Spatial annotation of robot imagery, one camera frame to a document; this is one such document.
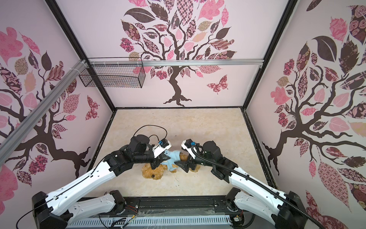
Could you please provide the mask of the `light blue fleece hoodie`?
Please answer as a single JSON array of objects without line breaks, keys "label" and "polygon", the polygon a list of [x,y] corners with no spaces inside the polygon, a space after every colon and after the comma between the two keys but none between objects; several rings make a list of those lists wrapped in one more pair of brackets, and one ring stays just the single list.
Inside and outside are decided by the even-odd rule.
[{"label": "light blue fleece hoodie", "polygon": [[169,151],[166,150],[164,152],[166,156],[169,157],[168,160],[162,162],[161,164],[167,167],[167,170],[170,172],[175,172],[178,168],[178,166],[175,164],[175,162],[181,161],[180,154],[181,151],[175,150],[175,151]]}]

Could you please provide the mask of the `tan plush teddy bear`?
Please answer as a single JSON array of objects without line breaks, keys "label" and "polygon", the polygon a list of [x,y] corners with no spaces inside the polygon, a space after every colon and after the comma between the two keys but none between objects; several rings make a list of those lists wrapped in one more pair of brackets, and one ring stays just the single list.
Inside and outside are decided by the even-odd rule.
[{"label": "tan plush teddy bear", "polygon": [[[186,161],[187,156],[188,156],[188,154],[181,152],[181,154],[180,154],[181,161]],[[153,170],[153,169],[151,169],[150,164],[147,163],[142,168],[142,176],[146,179],[159,180],[163,177],[163,175],[166,171],[168,171],[167,167],[162,164],[160,164],[159,167],[157,167],[156,169]]]}]

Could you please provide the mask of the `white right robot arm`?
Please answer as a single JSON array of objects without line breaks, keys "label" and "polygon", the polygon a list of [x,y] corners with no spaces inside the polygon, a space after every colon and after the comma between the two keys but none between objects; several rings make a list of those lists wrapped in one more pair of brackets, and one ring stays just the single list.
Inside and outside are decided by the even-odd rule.
[{"label": "white right robot arm", "polygon": [[286,194],[254,178],[224,157],[214,141],[200,145],[188,139],[182,142],[181,147],[189,153],[185,162],[178,163],[185,172],[198,165],[210,167],[215,177],[233,186],[226,197],[227,207],[231,211],[250,212],[267,220],[277,229],[305,227],[305,208],[297,194]]}]

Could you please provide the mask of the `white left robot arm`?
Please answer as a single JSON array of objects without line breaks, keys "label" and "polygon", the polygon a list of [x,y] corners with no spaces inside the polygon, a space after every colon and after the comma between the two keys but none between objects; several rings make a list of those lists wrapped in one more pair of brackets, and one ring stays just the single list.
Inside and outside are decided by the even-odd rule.
[{"label": "white left robot arm", "polygon": [[32,197],[33,217],[38,229],[65,229],[88,217],[108,212],[119,212],[126,202],[119,191],[82,201],[82,197],[132,169],[134,164],[149,163],[157,168],[169,159],[165,151],[171,143],[163,139],[150,145],[149,137],[137,135],[130,143],[105,156],[98,165],[64,187],[48,194],[39,192]]}]

